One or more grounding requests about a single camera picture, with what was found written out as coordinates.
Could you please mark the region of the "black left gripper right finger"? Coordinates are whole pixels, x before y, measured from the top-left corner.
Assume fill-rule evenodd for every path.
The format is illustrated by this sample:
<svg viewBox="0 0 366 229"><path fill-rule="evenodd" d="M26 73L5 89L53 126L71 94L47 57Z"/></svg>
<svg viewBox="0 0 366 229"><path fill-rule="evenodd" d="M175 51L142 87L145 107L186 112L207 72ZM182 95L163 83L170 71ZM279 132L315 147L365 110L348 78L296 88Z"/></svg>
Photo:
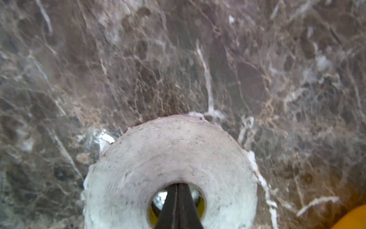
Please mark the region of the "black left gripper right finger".
<svg viewBox="0 0 366 229"><path fill-rule="evenodd" d="M178 184L178 228L203 229L189 186Z"/></svg>

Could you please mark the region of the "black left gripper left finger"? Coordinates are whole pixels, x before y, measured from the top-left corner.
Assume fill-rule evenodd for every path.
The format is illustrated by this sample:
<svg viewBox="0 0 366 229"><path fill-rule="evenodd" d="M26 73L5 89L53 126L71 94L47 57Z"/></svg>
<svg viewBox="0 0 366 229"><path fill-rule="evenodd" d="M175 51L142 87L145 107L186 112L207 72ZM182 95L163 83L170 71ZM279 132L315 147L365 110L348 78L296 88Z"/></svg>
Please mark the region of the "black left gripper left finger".
<svg viewBox="0 0 366 229"><path fill-rule="evenodd" d="M176 204L178 198L178 185L172 184L167 187L167 196L160 212L155 229L177 229L178 218Z"/></svg>

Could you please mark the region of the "white tape roll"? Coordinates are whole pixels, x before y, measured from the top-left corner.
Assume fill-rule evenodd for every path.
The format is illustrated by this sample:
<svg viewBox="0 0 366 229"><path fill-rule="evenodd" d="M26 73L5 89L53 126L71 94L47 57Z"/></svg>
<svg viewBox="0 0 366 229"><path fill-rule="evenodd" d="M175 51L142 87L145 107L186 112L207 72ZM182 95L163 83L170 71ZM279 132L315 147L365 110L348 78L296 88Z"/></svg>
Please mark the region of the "white tape roll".
<svg viewBox="0 0 366 229"><path fill-rule="evenodd" d="M87 229L148 229L156 193L173 183L197 186L206 229L248 229L257 184L238 143L218 125L184 115L160 117L123 134L89 167Z"/></svg>

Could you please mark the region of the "yellow plastic storage box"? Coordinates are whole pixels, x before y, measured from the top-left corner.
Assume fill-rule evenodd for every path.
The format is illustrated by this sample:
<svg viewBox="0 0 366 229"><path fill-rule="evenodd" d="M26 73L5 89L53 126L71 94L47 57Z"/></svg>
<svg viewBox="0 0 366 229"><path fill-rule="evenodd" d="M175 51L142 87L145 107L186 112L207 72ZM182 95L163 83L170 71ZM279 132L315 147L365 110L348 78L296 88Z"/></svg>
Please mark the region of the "yellow plastic storage box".
<svg viewBox="0 0 366 229"><path fill-rule="evenodd" d="M366 229L366 205L347 213L331 229Z"/></svg>

